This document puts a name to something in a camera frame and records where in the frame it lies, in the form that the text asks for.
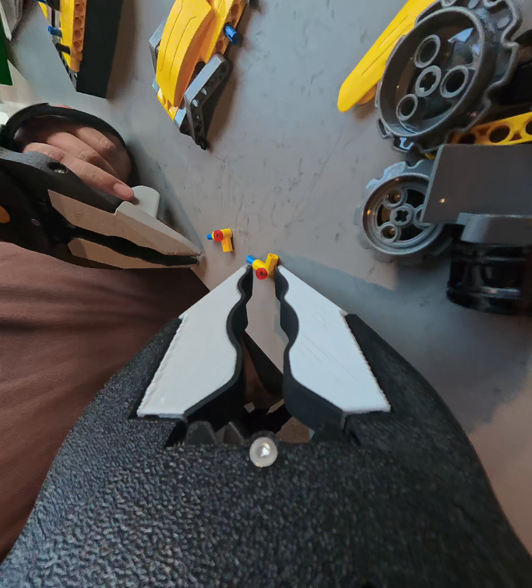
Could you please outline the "yellow connector with blue pin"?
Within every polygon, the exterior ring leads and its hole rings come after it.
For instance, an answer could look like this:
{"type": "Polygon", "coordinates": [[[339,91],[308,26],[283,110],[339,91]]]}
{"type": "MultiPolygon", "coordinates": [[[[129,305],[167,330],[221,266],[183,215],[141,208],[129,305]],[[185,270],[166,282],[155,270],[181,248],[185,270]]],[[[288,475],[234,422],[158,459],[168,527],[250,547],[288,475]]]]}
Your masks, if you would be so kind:
{"type": "Polygon", "coordinates": [[[251,268],[253,270],[256,267],[265,267],[270,274],[269,278],[271,278],[274,275],[275,268],[276,268],[278,261],[279,261],[279,257],[276,254],[268,254],[267,257],[265,258],[265,260],[262,261],[259,258],[255,258],[254,256],[247,255],[245,260],[251,266],[251,268]]]}

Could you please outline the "grey desk with wooden edge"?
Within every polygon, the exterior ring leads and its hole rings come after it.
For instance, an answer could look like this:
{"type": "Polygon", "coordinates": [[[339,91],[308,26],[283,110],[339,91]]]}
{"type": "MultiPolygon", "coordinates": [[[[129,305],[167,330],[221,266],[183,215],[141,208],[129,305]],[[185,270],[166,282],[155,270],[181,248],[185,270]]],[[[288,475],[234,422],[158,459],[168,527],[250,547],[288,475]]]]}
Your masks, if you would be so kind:
{"type": "Polygon", "coordinates": [[[302,280],[362,317],[412,364],[468,431],[498,499],[532,554],[532,318],[446,298],[448,263],[374,259],[354,215],[367,183],[400,160],[374,107],[342,113],[345,78],[404,1],[258,1],[240,22],[233,72],[203,151],[158,103],[149,38],[172,1],[125,1],[107,100],[75,92],[35,1],[12,42],[19,102],[91,112],[118,129],[144,185],[200,243],[234,230],[235,257],[206,245],[199,275],[218,285],[247,254],[276,253],[302,280]]]}

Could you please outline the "large grey wheel hub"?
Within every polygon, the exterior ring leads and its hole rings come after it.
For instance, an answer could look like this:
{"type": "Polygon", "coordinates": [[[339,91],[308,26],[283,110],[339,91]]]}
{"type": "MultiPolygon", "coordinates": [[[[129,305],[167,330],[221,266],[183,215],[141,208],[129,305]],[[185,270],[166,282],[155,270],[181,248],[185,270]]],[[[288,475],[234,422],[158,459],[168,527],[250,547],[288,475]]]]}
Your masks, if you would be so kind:
{"type": "Polygon", "coordinates": [[[513,1],[436,1],[392,50],[375,96],[381,136],[397,151],[432,153],[499,104],[532,64],[532,29],[513,1]]]}

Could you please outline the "black and yellow brick block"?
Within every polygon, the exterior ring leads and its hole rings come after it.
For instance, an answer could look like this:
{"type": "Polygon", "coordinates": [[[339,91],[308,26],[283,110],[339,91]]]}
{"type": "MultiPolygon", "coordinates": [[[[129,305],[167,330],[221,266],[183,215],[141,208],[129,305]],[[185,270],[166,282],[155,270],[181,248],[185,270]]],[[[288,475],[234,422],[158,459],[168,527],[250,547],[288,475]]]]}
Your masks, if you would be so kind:
{"type": "Polygon", "coordinates": [[[79,93],[106,98],[123,1],[36,1],[65,70],[79,93]]]}

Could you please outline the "yellow and grey brick assembly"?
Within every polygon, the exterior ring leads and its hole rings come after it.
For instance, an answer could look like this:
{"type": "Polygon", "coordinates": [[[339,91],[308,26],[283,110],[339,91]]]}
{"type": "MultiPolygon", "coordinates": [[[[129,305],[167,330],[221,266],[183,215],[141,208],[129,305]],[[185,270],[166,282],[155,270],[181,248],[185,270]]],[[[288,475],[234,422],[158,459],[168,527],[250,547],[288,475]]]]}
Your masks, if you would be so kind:
{"type": "Polygon", "coordinates": [[[149,41],[152,89],[178,131],[202,150],[232,64],[230,45],[242,42],[237,25],[247,1],[175,1],[149,41]]]}

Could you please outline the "small grey wheel hub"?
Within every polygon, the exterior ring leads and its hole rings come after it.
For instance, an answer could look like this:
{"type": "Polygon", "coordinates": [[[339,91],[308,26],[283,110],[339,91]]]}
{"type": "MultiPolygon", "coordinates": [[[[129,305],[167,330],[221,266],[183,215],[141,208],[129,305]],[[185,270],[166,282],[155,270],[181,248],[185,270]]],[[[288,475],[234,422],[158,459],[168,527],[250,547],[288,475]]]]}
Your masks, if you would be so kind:
{"type": "Polygon", "coordinates": [[[388,166],[366,186],[355,211],[359,242],[384,263],[416,266],[432,263],[453,244],[451,228],[423,220],[433,163],[420,160],[388,166]]]}

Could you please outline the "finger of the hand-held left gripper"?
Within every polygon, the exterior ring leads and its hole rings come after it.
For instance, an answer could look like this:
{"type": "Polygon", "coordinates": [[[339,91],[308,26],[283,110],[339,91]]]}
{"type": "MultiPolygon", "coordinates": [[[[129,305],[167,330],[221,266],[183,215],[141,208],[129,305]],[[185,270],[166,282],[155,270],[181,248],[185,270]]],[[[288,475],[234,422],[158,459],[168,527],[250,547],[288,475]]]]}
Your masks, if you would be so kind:
{"type": "Polygon", "coordinates": [[[113,212],[54,190],[49,190],[48,195],[52,207],[77,230],[71,239],[76,236],[120,236],[135,241],[142,237],[171,236],[196,247],[157,218],[160,196],[155,189],[136,186],[133,190],[135,203],[121,201],[113,212]]]}
{"type": "Polygon", "coordinates": [[[190,268],[201,256],[198,248],[171,236],[135,241],[120,236],[76,236],[68,249],[77,258],[119,269],[190,268]]]}

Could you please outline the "yellow grey brick chassis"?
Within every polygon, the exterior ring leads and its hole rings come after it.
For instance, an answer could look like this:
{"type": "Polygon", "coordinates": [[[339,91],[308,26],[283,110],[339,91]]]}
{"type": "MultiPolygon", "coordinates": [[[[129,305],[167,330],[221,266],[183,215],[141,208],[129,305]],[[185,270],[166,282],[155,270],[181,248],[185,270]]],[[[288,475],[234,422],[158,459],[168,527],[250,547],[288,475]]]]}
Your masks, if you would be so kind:
{"type": "Polygon", "coordinates": [[[423,220],[459,225],[457,241],[532,245],[532,68],[512,89],[526,112],[478,125],[435,158],[423,220]]]}

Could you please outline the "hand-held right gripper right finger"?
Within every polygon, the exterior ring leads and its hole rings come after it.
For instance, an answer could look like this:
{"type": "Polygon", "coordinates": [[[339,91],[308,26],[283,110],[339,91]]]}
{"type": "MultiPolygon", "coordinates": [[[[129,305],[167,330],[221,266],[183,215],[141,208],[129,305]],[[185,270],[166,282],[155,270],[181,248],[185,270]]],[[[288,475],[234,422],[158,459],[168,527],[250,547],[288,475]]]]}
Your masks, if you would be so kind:
{"type": "Polygon", "coordinates": [[[363,322],[286,268],[275,270],[284,350],[283,395],[310,430],[344,429],[349,417],[390,413],[391,406],[350,327],[363,322]]]}

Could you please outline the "yellow curved panel piece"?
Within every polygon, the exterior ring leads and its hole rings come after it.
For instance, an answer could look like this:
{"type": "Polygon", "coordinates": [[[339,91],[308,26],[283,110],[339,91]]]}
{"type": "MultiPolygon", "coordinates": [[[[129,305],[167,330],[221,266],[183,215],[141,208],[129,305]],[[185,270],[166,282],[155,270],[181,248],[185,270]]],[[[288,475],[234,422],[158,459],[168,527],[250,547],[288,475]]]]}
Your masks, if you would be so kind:
{"type": "Polygon", "coordinates": [[[347,112],[375,97],[377,85],[397,42],[409,34],[433,1],[407,1],[341,85],[337,108],[347,112]]]}

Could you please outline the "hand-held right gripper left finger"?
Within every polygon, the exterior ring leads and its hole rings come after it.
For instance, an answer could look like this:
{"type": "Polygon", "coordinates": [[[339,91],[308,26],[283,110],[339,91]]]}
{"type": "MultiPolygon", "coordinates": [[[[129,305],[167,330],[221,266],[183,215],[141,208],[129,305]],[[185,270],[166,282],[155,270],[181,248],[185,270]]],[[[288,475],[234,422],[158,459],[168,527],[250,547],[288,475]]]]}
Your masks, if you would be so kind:
{"type": "Polygon", "coordinates": [[[215,432],[244,407],[241,339],[248,325],[253,271],[241,267],[181,313],[136,407],[138,420],[180,429],[207,422],[215,432]]]}

